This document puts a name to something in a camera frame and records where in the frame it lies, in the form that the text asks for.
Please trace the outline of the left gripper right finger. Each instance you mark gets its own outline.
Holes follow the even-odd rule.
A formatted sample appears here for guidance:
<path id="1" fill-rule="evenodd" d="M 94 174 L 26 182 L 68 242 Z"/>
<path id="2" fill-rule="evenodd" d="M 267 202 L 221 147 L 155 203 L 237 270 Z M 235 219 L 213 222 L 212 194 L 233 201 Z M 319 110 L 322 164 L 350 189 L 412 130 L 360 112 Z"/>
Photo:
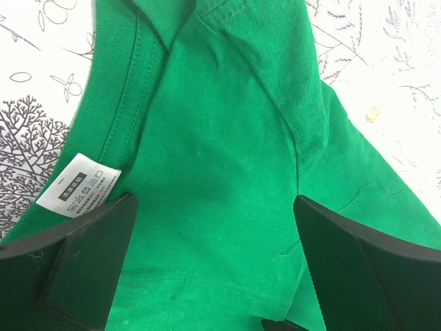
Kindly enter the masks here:
<path id="1" fill-rule="evenodd" d="M 335 210 L 297 194 L 288 213 L 306 269 L 265 330 L 440 329 L 440 225 L 416 196 L 368 194 Z"/>

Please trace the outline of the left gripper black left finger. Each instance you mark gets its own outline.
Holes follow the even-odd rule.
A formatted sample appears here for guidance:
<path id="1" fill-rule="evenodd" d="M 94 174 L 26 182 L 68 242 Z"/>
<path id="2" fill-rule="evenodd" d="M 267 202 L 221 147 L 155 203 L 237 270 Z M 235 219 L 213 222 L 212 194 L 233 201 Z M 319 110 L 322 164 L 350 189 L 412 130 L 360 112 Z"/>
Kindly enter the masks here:
<path id="1" fill-rule="evenodd" d="M 104 330 L 138 206 L 125 194 L 1 245 L 1 329 Z"/>

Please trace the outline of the green t shirt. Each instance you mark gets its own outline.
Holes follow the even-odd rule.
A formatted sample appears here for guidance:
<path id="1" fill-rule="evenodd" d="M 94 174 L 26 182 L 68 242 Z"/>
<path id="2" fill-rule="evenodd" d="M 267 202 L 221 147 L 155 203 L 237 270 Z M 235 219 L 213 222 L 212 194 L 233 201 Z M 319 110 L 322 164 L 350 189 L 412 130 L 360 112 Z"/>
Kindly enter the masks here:
<path id="1" fill-rule="evenodd" d="M 97 1 L 92 71 L 50 176 L 120 170 L 139 211 L 108 330 L 324 323 L 293 203 L 400 239 L 440 225 L 320 79 L 304 1 Z"/>

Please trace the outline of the floral table mat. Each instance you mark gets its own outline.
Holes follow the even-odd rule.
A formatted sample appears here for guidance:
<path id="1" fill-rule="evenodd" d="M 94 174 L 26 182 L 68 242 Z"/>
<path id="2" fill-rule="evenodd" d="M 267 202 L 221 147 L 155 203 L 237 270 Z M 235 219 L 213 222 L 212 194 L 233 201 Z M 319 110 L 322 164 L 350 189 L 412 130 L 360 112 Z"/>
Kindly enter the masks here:
<path id="1" fill-rule="evenodd" d="M 440 217 L 440 2 L 308 1 L 320 76 Z M 42 189 L 88 82 L 94 1 L 1 2 L 1 235 Z"/>

